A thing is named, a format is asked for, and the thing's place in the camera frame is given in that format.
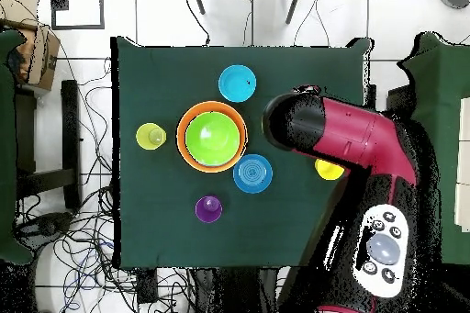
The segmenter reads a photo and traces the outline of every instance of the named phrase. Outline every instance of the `gray button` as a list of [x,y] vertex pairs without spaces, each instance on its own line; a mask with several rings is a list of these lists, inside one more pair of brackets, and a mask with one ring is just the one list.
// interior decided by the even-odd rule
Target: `gray button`
[[385,212],[383,215],[383,218],[390,223],[395,221],[395,217],[396,216],[392,212]]
[[390,227],[390,233],[394,238],[401,238],[401,230],[399,230],[397,227]]
[[370,275],[374,275],[377,273],[377,266],[375,266],[375,263],[367,261],[364,263],[363,270]]
[[383,221],[380,221],[380,220],[374,220],[372,222],[372,228],[375,229],[375,230],[384,230],[386,228],[386,225],[384,224]]
[[376,233],[367,242],[367,252],[381,264],[395,264],[400,256],[400,248],[396,241],[383,233]]
[[384,278],[384,281],[388,284],[393,284],[395,282],[395,275],[390,269],[382,270],[382,278]]

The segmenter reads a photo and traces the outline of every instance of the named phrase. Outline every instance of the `cardboard box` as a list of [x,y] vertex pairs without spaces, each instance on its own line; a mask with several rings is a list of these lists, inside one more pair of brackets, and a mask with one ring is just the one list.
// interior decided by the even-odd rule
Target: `cardboard box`
[[3,9],[0,18],[36,27],[38,2],[39,0],[0,0],[0,10]]
[[28,84],[48,91],[52,88],[60,46],[61,42],[50,32],[49,26],[38,28]]
[[0,4],[5,9],[0,21],[17,29],[27,39],[26,43],[17,48],[26,61],[21,64],[17,79],[21,83],[50,91],[61,43],[49,26],[38,23],[38,0],[0,0]]

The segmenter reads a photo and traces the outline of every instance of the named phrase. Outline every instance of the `white tile floor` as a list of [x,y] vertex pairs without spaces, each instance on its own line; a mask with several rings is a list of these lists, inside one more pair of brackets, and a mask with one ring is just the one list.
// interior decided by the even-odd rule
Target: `white tile floor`
[[[202,1],[207,11],[204,16],[200,15],[196,0],[189,0],[189,3],[201,24],[209,32],[210,44],[241,46],[245,22],[251,10],[250,1]],[[61,17],[61,24],[79,25],[95,21],[97,0],[70,0],[70,2],[71,13]],[[290,2],[291,0],[254,0],[254,45],[291,46],[294,44],[297,29],[314,0],[298,0],[296,12],[288,26],[285,24],[285,18]],[[109,37],[128,37],[140,45],[147,46],[202,45],[206,40],[205,33],[188,11],[185,0],[104,0],[104,9],[105,29],[56,31],[66,55],[71,60],[69,66],[65,60],[64,51],[60,51],[53,89],[50,94],[39,100],[36,123],[38,171],[62,166],[61,149],[57,146],[57,143],[62,142],[61,81],[72,79],[71,67],[79,83],[104,76],[107,69],[105,65],[108,66],[106,57],[110,55]],[[424,30],[437,31],[451,42],[458,42],[470,34],[470,7],[455,10],[445,6],[441,0],[319,0],[318,11],[328,31],[331,46],[344,47],[351,39],[357,37],[370,37],[375,41],[375,47],[371,53],[370,80],[372,84],[377,85],[376,107],[378,110],[385,108],[388,89],[408,84],[408,78],[397,67],[397,61],[410,54],[418,33]],[[50,24],[50,0],[39,0],[38,13],[39,21]],[[296,45],[327,45],[327,37],[320,24],[319,15],[315,8],[311,11],[298,32]],[[252,42],[251,23],[249,19],[245,45],[250,45]],[[107,133],[105,133],[105,122],[93,112],[91,112],[92,120],[97,136],[100,138],[104,136],[100,151],[105,159],[111,162],[112,138],[109,130],[112,92],[109,86],[110,78],[107,75],[102,80],[82,86],[81,91],[85,95],[95,88],[88,96],[88,100],[104,116],[108,124]],[[90,117],[87,116],[83,106],[82,103],[80,119],[91,128]],[[100,170],[99,165],[95,165],[91,170],[95,161],[95,143],[86,129],[82,129],[82,138],[84,139],[82,143],[84,179],[87,173],[93,173],[84,186],[84,196],[87,196],[100,184],[106,186],[110,181],[110,175],[104,173],[103,169]],[[40,206],[33,209],[32,213],[42,214],[53,210],[63,210],[61,189],[44,193],[41,197]],[[34,197],[27,199],[26,208],[35,202]],[[96,210],[97,199],[95,197],[86,204],[84,212]],[[81,216],[84,218],[90,214],[83,213]],[[104,234],[111,240],[112,231],[112,226],[106,225]],[[80,235],[75,234],[74,237],[80,238]],[[73,263],[70,253],[67,253],[64,248],[69,247],[62,243],[55,245],[56,253],[63,263],[54,255],[53,245],[49,245],[40,255],[36,280],[39,309],[48,309],[53,313],[58,313],[64,305],[71,302],[64,297],[63,285],[65,283],[68,286],[65,295],[70,296],[77,282],[75,272],[70,272],[70,267],[66,263],[75,267],[77,264],[83,264],[87,252],[74,256],[76,263]],[[71,242],[70,248],[74,252],[79,252],[84,246]],[[94,258],[88,257],[89,265],[92,265]],[[279,278],[285,278],[287,272],[288,268],[284,268]],[[169,274],[173,274],[172,269],[161,269],[159,273],[161,277]],[[174,278],[175,276],[162,282],[162,293],[169,293]],[[129,286],[129,278],[121,278],[121,282],[124,282],[124,286]],[[86,278],[84,285],[90,284],[93,285],[93,282],[90,278]],[[85,289],[87,290],[76,295],[73,300],[74,304],[70,304],[66,313],[133,313],[120,293],[106,292],[104,295],[97,286]],[[136,306],[132,296],[126,296],[126,298],[130,305],[134,303]],[[100,308],[98,308],[96,304],[100,299]],[[176,296],[175,300],[177,302],[174,310],[184,312],[185,299],[182,296]],[[155,308],[165,310],[167,306],[141,306],[140,312],[153,313]]]

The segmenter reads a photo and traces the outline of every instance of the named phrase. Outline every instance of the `yellow bowl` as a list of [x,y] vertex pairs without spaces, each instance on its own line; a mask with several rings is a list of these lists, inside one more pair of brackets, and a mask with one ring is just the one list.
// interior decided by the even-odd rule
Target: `yellow bowl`
[[315,168],[319,172],[319,176],[327,181],[337,180],[344,173],[344,169],[341,166],[322,159],[315,161]]

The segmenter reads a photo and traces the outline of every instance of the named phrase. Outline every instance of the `yellow cup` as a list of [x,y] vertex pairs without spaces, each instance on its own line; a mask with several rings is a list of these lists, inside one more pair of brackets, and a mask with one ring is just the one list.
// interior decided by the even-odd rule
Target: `yellow cup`
[[317,159],[315,161],[315,168],[319,172],[319,176],[327,181],[337,180],[344,173],[344,169],[337,164]]
[[145,123],[137,130],[136,140],[144,150],[156,150],[165,143],[166,132],[154,123]]

